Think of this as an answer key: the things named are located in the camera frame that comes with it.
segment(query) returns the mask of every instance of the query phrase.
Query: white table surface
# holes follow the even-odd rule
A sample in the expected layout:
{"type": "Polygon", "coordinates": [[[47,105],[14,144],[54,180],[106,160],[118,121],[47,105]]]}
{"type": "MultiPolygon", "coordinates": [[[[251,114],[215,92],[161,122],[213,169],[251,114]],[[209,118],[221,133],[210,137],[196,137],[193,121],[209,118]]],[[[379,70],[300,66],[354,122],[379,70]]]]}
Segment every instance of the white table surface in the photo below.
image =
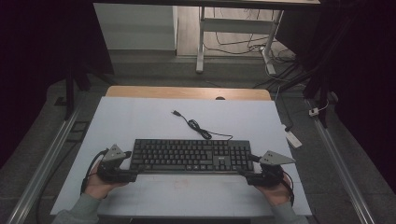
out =
{"type": "MultiPolygon", "coordinates": [[[[81,180],[101,150],[117,144],[130,151],[136,138],[203,139],[185,120],[195,119],[214,133],[249,140],[252,154],[267,150],[292,157],[272,101],[216,101],[103,97],[51,213],[70,209],[78,200],[81,180]]],[[[213,139],[227,139],[213,135],[213,139]]],[[[121,168],[127,169],[130,160],[121,168]]],[[[311,215],[294,164],[282,166],[294,181],[294,211],[311,215]]],[[[255,171],[260,165],[255,164],[255,171]]],[[[136,182],[114,189],[98,214],[118,217],[262,217],[270,205],[240,175],[139,175],[136,182]]]]}

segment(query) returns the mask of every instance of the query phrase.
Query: keyboard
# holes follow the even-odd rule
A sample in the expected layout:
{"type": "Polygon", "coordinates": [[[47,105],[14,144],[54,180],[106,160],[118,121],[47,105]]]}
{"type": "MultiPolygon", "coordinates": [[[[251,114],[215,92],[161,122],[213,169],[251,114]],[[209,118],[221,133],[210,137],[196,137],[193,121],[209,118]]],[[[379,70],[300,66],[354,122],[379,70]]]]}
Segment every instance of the keyboard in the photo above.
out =
{"type": "Polygon", "coordinates": [[[131,170],[157,174],[236,174],[253,171],[249,141],[136,139],[131,170]]]}

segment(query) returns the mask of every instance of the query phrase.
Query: wall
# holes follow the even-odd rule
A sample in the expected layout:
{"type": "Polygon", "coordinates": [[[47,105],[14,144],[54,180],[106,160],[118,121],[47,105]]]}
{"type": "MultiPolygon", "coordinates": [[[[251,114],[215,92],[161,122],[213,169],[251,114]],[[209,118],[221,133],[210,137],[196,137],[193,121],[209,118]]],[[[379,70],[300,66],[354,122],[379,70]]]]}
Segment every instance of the wall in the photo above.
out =
{"type": "Polygon", "coordinates": [[[108,49],[176,49],[177,7],[94,4],[108,49]]]}

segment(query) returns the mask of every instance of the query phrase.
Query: gray sleeve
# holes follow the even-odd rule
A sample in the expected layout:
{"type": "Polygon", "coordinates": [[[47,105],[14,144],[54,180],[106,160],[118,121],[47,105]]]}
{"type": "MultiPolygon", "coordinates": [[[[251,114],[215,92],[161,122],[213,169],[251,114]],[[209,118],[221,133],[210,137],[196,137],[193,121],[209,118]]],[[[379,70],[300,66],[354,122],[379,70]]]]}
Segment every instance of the gray sleeve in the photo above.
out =
{"type": "Polygon", "coordinates": [[[75,223],[75,224],[94,224],[99,221],[97,209],[100,200],[88,194],[81,194],[76,204],[70,211],[62,210],[56,215],[52,224],[75,223]]]}
{"type": "Polygon", "coordinates": [[[291,208],[291,203],[282,203],[271,208],[274,213],[276,223],[279,224],[308,224],[305,217],[299,217],[294,213],[291,208]]]}

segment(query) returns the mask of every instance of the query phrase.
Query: hand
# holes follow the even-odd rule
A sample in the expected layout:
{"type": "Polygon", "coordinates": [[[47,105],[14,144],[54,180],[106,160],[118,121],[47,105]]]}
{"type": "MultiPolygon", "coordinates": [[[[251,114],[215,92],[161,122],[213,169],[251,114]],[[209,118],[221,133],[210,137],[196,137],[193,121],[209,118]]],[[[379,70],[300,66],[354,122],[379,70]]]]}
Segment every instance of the hand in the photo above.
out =
{"type": "MultiPolygon", "coordinates": [[[[283,180],[285,180],[285,182],[290,185],[290,181],[285,174],[283,174],[283,180]]],[[[265,196],[265,198],[268,200],[268,203],[272,206],[277,206],[290,200],[289,191],[283,184],[278,184],[271,188],[262,186],[255,187],[265,196]]]]}
{"type": "Polygon", "coordinates": [[[128,183],[107,183],[103,181],[96,174],[99,163],[97,162],[90,172],[90,177],[88,179],[87,188],[85,188],[84,193],[91,195],[95,199],[104,199],[107,194],[117,187],[122,187],[128,183]]]}

